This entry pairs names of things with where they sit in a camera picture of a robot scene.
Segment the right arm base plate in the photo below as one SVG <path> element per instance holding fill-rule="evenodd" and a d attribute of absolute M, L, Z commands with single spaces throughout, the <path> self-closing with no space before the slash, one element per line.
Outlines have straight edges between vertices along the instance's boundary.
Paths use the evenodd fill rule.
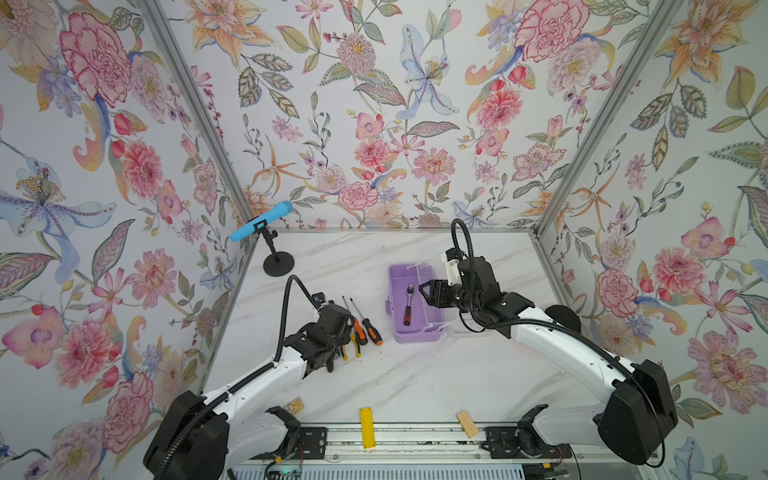
<path fill-rule="evenodd" d="M 516 426 L 494 426 L 485 430 L 485 440 L 480 448 L 494 460 L 501 459 L 552 459 L 571 458 L 568 445 L 548 445 L 529 429 Z"/>

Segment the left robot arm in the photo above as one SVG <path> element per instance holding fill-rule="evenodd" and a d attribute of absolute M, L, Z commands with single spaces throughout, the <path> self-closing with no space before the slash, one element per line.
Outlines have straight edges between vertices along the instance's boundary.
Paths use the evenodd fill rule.
<path fill-rule="evenodd" d="M 152 477 L 218 479 L 255 456 L 292 455 L 301 423 L 275 398 L 324 369 L 353 330 L 353 315 L 337 304 L 321 306 L 316 316 L 283 340 L 278 358 L 217 390 L 176 397 L 143 458 Z"/>

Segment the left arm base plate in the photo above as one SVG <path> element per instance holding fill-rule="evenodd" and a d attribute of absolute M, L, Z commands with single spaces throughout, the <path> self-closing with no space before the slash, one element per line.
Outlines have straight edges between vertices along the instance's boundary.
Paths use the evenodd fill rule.
<path fill-rule="evenodd" d="M 322 460 L 327 441 L 326 427 L 273 427 L 251 435 L 243 448 L 249 460 Z"/>

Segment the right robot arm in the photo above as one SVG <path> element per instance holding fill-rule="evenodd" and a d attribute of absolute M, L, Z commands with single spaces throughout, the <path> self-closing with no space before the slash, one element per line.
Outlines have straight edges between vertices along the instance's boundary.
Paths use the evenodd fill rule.
<path fill-rule="evenodd" d="M 541 309 L 516 292 L 502 291 L 482 257 L 444 262 L 447 276 L 419 287 L 427 305 L 468 314 L 482 331 L 495 331 L 528 346 L 579 381 L 596 398 L 591 406 L 532 407 L 517 421 L 521 449 L 582 444 L 609 449 L 633 465 L 649 465 L 666 453 L 678 424 L 667 375 L 658 364 L 632 362 L 581 333 L 575 312 L 562 305 Z"/>

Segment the purple plastic tool box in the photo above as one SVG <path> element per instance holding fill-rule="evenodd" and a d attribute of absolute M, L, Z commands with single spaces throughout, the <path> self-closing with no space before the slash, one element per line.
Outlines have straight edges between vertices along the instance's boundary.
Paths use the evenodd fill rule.
<path fill-rule="evenodd" d="M 428 306 L 418 290 L 420 284 L 436 279 L 434 268 L 427 263 L 398 263 L 388 267 L 389 294 L 385 309 L 390 316 L 395 340 L 401 344 L 435 342 L 444 334 L 458 334 L 461 324 L 454 310 Z M 406 289 L 415 287 L 412 298 L 412 322 L 403 324 Z"/>

